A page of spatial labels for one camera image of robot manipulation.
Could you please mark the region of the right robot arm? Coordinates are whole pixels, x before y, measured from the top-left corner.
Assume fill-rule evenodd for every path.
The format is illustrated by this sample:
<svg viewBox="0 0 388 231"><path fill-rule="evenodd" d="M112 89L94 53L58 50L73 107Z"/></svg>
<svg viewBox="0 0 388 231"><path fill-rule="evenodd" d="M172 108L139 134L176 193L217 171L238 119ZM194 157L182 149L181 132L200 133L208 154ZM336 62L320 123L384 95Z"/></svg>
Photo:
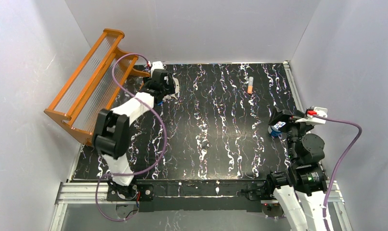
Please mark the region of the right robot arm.
<svg viewBox="0 0 388 231"><path fill-rule="evenodd" d="M323 139L310 131L326 123L328 110L312 106L305 112L271 108L269 126L286 134L290 165L285 172L266 177L264 194L278 201L293 231L331 231L327 211Z"/></svg>

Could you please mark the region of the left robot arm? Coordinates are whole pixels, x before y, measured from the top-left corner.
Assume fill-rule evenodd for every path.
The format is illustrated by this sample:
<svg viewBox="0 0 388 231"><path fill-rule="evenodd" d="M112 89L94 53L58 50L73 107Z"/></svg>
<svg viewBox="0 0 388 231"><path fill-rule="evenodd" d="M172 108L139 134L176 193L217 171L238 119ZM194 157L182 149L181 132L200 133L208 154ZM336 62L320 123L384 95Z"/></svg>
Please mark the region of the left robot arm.
<svg viewBox="0 0 388 231"><path fill-rule="evenodd" d="M102 109L97 116L92 145L108 164L113 181L129 186L133 171L129 166L127 150L130 126L144 113L180 91L177 78L164 69L154 69L143 79L141 89L124 104L111 110Z"/></svg>

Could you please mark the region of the blue white round jar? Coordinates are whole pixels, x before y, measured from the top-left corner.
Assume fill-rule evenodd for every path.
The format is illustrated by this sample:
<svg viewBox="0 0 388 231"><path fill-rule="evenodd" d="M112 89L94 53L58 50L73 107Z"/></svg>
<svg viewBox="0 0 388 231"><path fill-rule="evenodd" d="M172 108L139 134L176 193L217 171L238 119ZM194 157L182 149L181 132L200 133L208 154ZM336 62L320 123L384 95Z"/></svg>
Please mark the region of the blue white round jar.
<svg viewBox="0 0 388 231"><path fill-rule="evenodd" d="M268 127L268 133L272 137L279 137L282 134L281 131L275 128L274 126Z"/></svg>

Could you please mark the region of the orange white marker pen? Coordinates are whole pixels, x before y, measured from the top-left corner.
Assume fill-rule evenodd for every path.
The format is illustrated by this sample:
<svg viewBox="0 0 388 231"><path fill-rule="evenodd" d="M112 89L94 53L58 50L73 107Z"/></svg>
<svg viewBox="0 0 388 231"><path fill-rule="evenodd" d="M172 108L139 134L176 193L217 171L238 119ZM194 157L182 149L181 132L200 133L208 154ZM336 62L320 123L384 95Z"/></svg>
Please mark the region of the orange white marker pen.
<svg viewBox="0 0 388 231"><path fill-rule="evenodd" d="M247 87L247 94L252 94L253 93L253 82L254 82L254 78L253 77L249 77L248 78L248 87Z"/></svg>

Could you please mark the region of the orange wooden shelf rack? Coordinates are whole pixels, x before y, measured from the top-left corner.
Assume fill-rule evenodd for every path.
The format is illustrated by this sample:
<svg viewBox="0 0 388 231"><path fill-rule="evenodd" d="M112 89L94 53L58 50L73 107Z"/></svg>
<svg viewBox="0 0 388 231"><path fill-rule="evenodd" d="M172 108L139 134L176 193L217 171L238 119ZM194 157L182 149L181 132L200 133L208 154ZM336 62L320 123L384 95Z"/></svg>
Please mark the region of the orange wooden shelf rack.
<svg viewBox="0 0 388 231"><path fill-rule="evenodd" d="M79 143L90 146L101 109L111 109L128 77L148 77L134 68L137 55L118 46L125 34L106 28L50 106L44 110L54 122Z"/></svg>

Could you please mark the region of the aluminium frame rail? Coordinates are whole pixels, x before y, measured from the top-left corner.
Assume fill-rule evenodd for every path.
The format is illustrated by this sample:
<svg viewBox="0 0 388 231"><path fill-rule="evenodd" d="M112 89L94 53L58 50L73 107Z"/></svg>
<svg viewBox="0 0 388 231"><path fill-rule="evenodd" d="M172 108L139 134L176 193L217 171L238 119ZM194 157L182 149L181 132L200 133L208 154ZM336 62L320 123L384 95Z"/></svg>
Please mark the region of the aluminium frame rail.
<svg viewBox="0 0 388 231"><path fill-rule="evenodd" d="M133 205L140 212L246 210L279 218L279 202L256 187L261 180L138 180L124 189L106 182L61 183L51 231L60 231L69 204Z"/></svg>

